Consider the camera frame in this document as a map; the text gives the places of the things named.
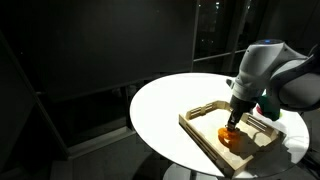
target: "wooden frame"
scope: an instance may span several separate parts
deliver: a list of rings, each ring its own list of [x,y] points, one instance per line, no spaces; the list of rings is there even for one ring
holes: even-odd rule
[[[195,122],[194,119],[216,110],[220,110],[220,113],[225,116],[222,119],[220,118],[222,116],[219,117],[221,119],[220,125],[221,123],[226,124],[230,116],[228,113],[231,113],[232,108],[225,101],[215,101],[203,107],[192,109],[186,113],[186,116],[179,114],[179,124],[226,177],[232,178],[238,175],[249,162],[270,151],[274,144],[279,143],[280,137],[283,137],[282,132],[251,114],[244,113],[237,125],[237,128],[240,128],[240,145],[227,147],[217,136],[217,130],[221,126],[214,124],[219,124],[218,120],[202,119],[202,124],[205,124],[203,127],[206,130],[192,123]]]

